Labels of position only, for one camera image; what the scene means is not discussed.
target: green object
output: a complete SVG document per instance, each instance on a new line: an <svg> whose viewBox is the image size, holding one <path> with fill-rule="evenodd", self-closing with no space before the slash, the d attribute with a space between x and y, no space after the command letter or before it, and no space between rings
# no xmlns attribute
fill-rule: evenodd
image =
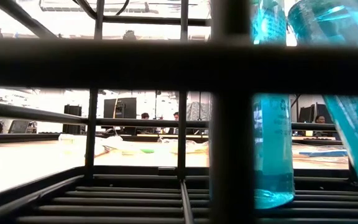
<svg viewBox="0 0 358 224"><path fill-rule="evenodd" d="M141 149L144 153L154 153L154 149Z"/></svg>

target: desk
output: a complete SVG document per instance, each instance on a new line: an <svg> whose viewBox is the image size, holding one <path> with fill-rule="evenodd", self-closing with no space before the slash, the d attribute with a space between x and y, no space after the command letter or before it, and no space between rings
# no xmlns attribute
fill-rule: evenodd
<svg viewBox="0 0 358 224"><path fill-rule="evenodd" d="M140 151L126 153L111 150L95 158L95 165L115 166L176 166L177 155L164 150L165 146L156 142L132 142L137 147L155 149L155 153ZM58 141L20 142L0 144L0 191L38 179L45 175L83 166L85 147L73 145L67 151L67 144ZM302 150L315 150L313 146L293 146L295 169L347 169L347 157L309 158L299 155ZM207 167L208 153L191 153L186 155L186 166Z"/></svg>

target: metal rack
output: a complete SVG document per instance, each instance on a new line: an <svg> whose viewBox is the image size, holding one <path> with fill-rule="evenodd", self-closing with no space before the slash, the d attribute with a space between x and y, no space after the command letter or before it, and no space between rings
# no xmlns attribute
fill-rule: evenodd
<svg viewBox="0 0 358 224"><path fill-rule="evenodd" d="M77 0L77 3L91 18L95 20L96 40L102 39L104 22L126 23L154 23L154 24L180 24L181 40L187 40L188 26L205 26L208 21L188 18L186 0L181 0L181 19L173 18L144 18L104 16L103 0L98 0L96 12L89 7L86 0ZM42 86L42 87L74 87L90 89L89 117L88 119L75 116L62 116L61 114L44 113L36 110L18 110L7 106L0 108L0 116L20 119L36 119L49 122L70 124L87 124L88 137L86 143L85 167L51 177L55 185L44 188L39 187L38 192L25 195L16 201L1 201L7 204L0 206L0 215L9 213L37 198L64 186L71 186L75 180L66 180L56 185L57 180L74 174L84 174L85 179L95 178L94 166L94 139L95 126L101 124L129 124L135 126L179 127L178 167L175 179L180 181L181 199L183 201L183 214L185 223L193 223L191 218L191 203L186 192L185 167L185 128L205 127L205 123L159 121L128 121L118 119L96 119L97 88L129 88L129 89L172 89L180 90L181 113L186 111L186 91L210 91L213 94L213 118L209 127L211 133L212 150L212 185L213 204L211 207L211 220L213 223L254 223L254 183L253 183L253 140L251 139L251 97L258 92L298 92L298 93L343 93L358 94L358 80L344 80L342 85L332 86L343 73L358 74L358 50L355 49L284 49L280 47L249 47L247 43L249 34L248 5L241 0L213 1L212 15L212 42L210 44L141 44L141 43L105 43L105 42L70 42L58 40L46 27L31 18L14 1L0 0L0 9L7 12L23 25L28 27L40 38L46 40L3 40L0 41L0 85L11 86ZM150 60L158 61L158 65L151 67ZM59 73L55 67L60 66ZM119 77L105 75L108 67L115 67L114 74ZM95 68L100 76L92 82L88 78L73 78L77 73L93 74ZM171 76L166 76L169 69L175 68ZM275 69L291 71L286 76L277 75ZM313 85L296 86L294 77L300 71L307 70L308 74L317 74L325 69L334 75L327 77L326 83L319 88ZM239 82L228 73L228 70L258 71L265 75L269 82ZM11 71L20 76L11 75ZM150 77L137 74L139 70L145 73L154 73ZM187 74L203 71L209 79L191 76L193 81L186 82L183 78ZM35 77L47 75L47 79ZM242 93L242 101L238 102L231 96L233 93ZM228 134L227 130L235 132L245 138L236 138ZM46 180L40 180L41 186Z"/></svg>

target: table surface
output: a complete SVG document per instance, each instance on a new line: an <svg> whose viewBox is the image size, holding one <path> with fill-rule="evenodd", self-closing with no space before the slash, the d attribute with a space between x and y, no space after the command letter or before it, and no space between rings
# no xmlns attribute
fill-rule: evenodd
<svg viewBox="0 0 358 224"><path fill-rule="evenodd" d="M126 142L127 149L114 149L95 158L95 165L177 166L172 147L157 142ZM139 149L154 149L146 154ZM347 157L306 157L300 151L319 151L320 147L293 145L295 169L348 169ZM83 166L83 142L19 142L0 144L0 191L72 167ZM208 167L208 152L187 153L186 166Z"/></svg>

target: metal grid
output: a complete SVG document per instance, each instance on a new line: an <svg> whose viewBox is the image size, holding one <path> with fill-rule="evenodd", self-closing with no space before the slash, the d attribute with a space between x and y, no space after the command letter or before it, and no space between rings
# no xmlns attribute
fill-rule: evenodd
<svg viewBox="0 0 358 224"><path fill-rule="evenodd" d="M104 1L98 0L96 12L89 7L89 4L86 0L77 0L78 4L84 9L84 11L91 18L95 20L95 33L94 38L96 40L102 39L103 31L103 22L126 22L126 23L149 23L149 24L180 24L181 25L181 41L186 41L188 26L205 26L208 22L205 20L196 20L188 18L188 1L181 0L181 19L172 19L172 18L144 18L144 17L122 17L122 16L104 16L103 15L103 6ZM245 1L241 0L226 0L226 1L213 1L212 5L212 15L214 20L212 21L212 41L215 43L230 42L237 43L248 43L249 39L247 38L249 34L249 10L248 5ZM29 28L37 36L44 39L56 39L57 37L52 34L46 27L37 22L35 19L31 18L21 7L19 7L14 1L5 1L0 0L0 9L11 15L14 19L18 20L20 23ZM23 50L21 47L27 44L27 51ZM56 81L45 81L38 78L30 78L30 71L35 71L36 64L32 64L32 67L29 66L27 57L45 57L41 54L42 50L46 50L47 47L54 46L52 49L48 49L49 53L58 55L61 54L61 58L64 58L68 55L74 55L76 53L75 47L82 48L80 53L91 55L89 57L94 57L95 54L99 54L98 58L103 58L106 55L106 45L104 44L90 44L86 42L67 44L65 43L48 43L45 42L45 45L40 47L35 47L37 44L40 44L38 41L27 41L26 43L12 43L9 41L0 42L0 85L33 85L33 86L73 86L71 77L62 77L61 82ZM31 49L32 54L29 54L29 47L35 47ZM125 54L126 52L134 52L133 44L120 44L120 45L110 45L113 49L111 52L114 53L124 53L124 59L120 59L118 62L123 62L125 59L128 60L129 55ZM14 49L18 50L14 54L21 54L22 57L16 58L13 61L9 61L9 56L12 56ZM165 57L173 56L174 59L178 59L180 62L175 62L175 65L181 64L179 72L184 70L199 70L205 69L205 66L197 65L194 61L200 57L205 57L204 62L211 60L211 66L207 68L204 72L211 72L216 74L216 72L227 72L227 67L219 65L219 58L217 55L225 55L227 60L232 60L228 65L234 65L234 68L231 69L244 69L244 62L248 61L250 68L262 69L263 72L272 72L271 68L263 68L262 61L268 60L271 66L281 66L282 70L289 68L288 61L293 60L291 64L291 69L305 69L308 68L308 72L318 73L321 71L321 67L318 68L315 66L317 63L320 63L320 66L326 65L327 68L331 66L331 71L337 73L347 73L347 72L358 72L358 51L353 49L349 52L345 50L315 50L315 49L297 49L297 50L284 50L280 48L261 48L255 49L252 47L239 47L239 46L226 46L226 45L152 45L152 44L137 44L136 50L143 58L147 58L154 53L157 53L158 56L154 57L155 60L161 60L162 66L155 68L159 70L159 73L163 73L164 66L165 68L172 68L172 63L164 63L167 61ZM78 63L76 58L67 57L68 61L71 61L71 64ZM49 63L54 65L59 65L58 60L53 61L47 58L46 60L39 60L38 63ZM24 68L20 68L25 71L25 74L21 78L12 78L9 75L3 75L3 71L9 68L18 68L20 65ZM41 74L51 74L49 69L41 71ZM289 78L277 77L277 76L268 76L270 81L273 84L266 84L261 82L257 83L235 83L233 80L222 81L222 76L217 78L211 78L210 81L204 82L202 85L189 84L186 85L182 80L181 83L177 83L175 79L166 79L163 78L161 81L160 78L151 78L150 80L140 79L136 82L133 81L133 77L122 78L119 82L116 83L106 83L103 81L96 81L94 83L89 83L89 81L78 80L78 83L74 86L76 87L92 87L90 89L90 99L89 99L89 117L88 119L83 119L79 117L67 116L67 115L53 115L53 116L44 116L47 115L44 111L30 111L25 110L25 114L20 114L22 110L15 107L5 108L7 110L0 111L0 116L11 117L12 114L15 114L16 118L36 118L37 120L46 120L53 122L62 122L62 123L71 123L71 124L83 124L88 125L88 137L87 137L87 146L86 146L86 164L85 172L86 177L91 179L93 178L93 168L94 168L94 138L95 138L95 126L97 124L113 124L115 121L106 120L106 119L96 119L96 103L97 103L97 89L102 88L103 86L118 87L141 87L141 88L156 88L162 87L171 88L171 89L180 89L180 107L179 111L186 111L186 91L190 89L202 90L202 91L212 91L213 94L213 118L211 120L210 129L213 130L211 133L211 150L212 150L212 177L213 177L213 206L211 211L212 221L214 223L238 223L238 222L248 222L254 223L254 197L253 197L253 140L251 130L252 114L251 114L251 97L254 93L260 91L297 91L297 92L307 92L307 93L358 93L358 90L351 88L354 86L354 80L351 82L344 83L344 89L339 86L332 87L331 85L322 85L320 89L313 88L311 86L294 86L288 81ZM196 81L205 81L201 78L196 78ZM277 86L276 82L282 82L283 85ZM231 96L233 93L238 93L237 90L243 91L243 101L238 103L237 99L232 99ZM236 111L231 109L233 103L237 103L238 107ZM230 118L236 118L236 122L231 122ZM152 123L146 123L144 121L133 121L133 125L136 126L153 126ZM183 180L185 177L185 128L193 128L189 122L186 122L184 119L179 120L177 123L158 123L156 124L160 127L168 126L178 126L180 128L179 133L179 147L178 147L178 178ZM237 135L246 136L245 139L239 139L235 135L229 134L227 130L235 132Z"/></svg>

